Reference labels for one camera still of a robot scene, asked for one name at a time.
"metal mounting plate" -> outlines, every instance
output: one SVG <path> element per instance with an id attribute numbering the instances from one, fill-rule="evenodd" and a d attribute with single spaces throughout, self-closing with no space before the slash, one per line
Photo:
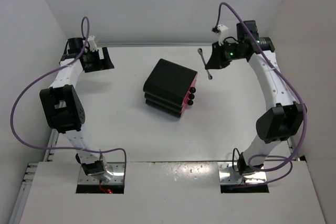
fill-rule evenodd
<path id="1" fill-rule="evenodd" d="M 256 172 L 251 175 L 240 175 L 232 168 L 232 162 L 218 162 L 219 181 L 221 186 L 260 184 L 267 181 L 265 172 Z"/>
<path id="2" fill-rule="evenodd" d="M 108 166 L 113 171 L 113 178 L 109 182 L 103 182 L 102 185 L 122 186 L 124 179 L 124 163 L 108 163 Z M 78 185 L 99 185 L 99 181 L 92 176 L 86 176 L 83 169 L 80 168 L 78 176 Z"/>

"black knob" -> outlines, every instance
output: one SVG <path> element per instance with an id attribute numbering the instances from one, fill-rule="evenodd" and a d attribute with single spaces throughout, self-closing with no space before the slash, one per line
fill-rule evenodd
<path id="1" fill-rule="evenodd" d="M 195 88 L 195 87 L 191 87 L 191 88 L 189 89 L 189 92 L 192 93 L 192 94 L 195 93 L 195 92 L 196 92 L 196 88 Z"/>

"white arm segment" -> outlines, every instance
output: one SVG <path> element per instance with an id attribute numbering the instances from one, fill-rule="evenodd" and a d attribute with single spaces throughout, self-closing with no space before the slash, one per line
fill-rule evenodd
<path id="1" fill-rule="evenodd" d="M 275 53 L 271 51 L 264 51 L 264 53 L 270 62 L 279 70 Z M 262 55 L 253 54 L 249 64 L 256 73 L 262 92 L 264 94 L 266 111 L 268 111 L 270 108 L 276 107 L 276 104 L 278 103 L 280 103 L 282 106 L 285 106 L 292 105 L 293 102 L 296 101 L 288 91 L 288 88 L 283 80 L 281 80 L 281 78 L 273 71 L 273 69 L 271 69 Z M 249 148 L 243 152 L 246 165 L 248 165 L 248 160 L 253 155 L 268 156 L 279 143 L 280 141 L 275 141 L 266 144 L 263 140 L 260 139 L 258 135 L 256 135 Z M 256 157 L 252 160 L 251 164 L 253 166 L 260 165 L 264 163 L 264 160 L 264 157 Z"/>
<path id="2" fill-rule="evenodd" d="M 61 66 L 65 66 L 72 62 L 74 59 L 66 59 L 60 62 Z M 57 74 L 56 79 L 50 85 L 51 88 L 61 88 L 64 85 L 73 85 L 76 87 L 76 83 L 80 73 L 83 72 L 83 67 L 79 60 L 69 65 L 67 68 L 63 68 Z M 80 131 L 67 131 L 64 136 L 71 142 L 73 147 L 79 147 L 81 149 L 89 149 L 99 151 L 99 149 L 92 143 L 89 135 L 85 130 L 85 125 L 81 126 Z M 100 154 L 89 153 L 84 151 L 77 151 L 78 156 L 82 164 L 91 164 L 99 160 Z"/>

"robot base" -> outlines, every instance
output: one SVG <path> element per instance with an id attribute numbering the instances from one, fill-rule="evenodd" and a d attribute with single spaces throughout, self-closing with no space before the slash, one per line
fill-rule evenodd
<path id="1" fill-rule="evenodd" d="M 101 187 L 106 190 L 111 190 L 112 194 L 124 193 L 124 163 L 108 163 L 110 170 L 113 171 L 113 177 L 109 182 L 101 183 Z M 99 181 L 92 176 L 85 175 L 82 168 L 80 168 L 77 181 L 77 194 L 104 194 L 99 188 Z"/>
<path id="2" fill-rule="evenodd" d="M 221 193 L 268 193 L 268 186 L 263 184 L 267 181 L 265 172 L 240 175 L 232 168 L 232 162 L 218 162 L 220 192 Z"/>

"white wall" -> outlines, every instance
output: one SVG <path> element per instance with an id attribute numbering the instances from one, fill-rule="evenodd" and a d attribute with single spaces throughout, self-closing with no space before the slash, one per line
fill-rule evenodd
<path id="1" fill-rule="evenodd" d="M 92 34 L 107 43 L 213 42 L 219 3 L 227 1 L 243 19 L 256 19 L 264 33 L 282 0 L 46 0 L 68 37 L 78 17 L 88 15 Z M 236 18 L 223 10 L 222 23 L 236 34 Z"/>
<path id="2" fill-rule="evenodd" d="M 0 223 L 7 223 L 27 163 L 40 161 L 44 154 L 21 145 L 13 137 L 10 110 L 27 84 L 57 66 L 66 37 L 44 0 L 0 3 Z M 34 144 L 46 145 L 49 137 L 38 94 L 50 82 L 47 78 L 33 87 L 15 115 L 19 135 Z"/>
<path id="3" fill-rule="evenodd" d="M 336 223 L 336 1 L 283 0 L 270 30 L 282 72 L 308 107 L 302 154 L 328 223 Z"/>

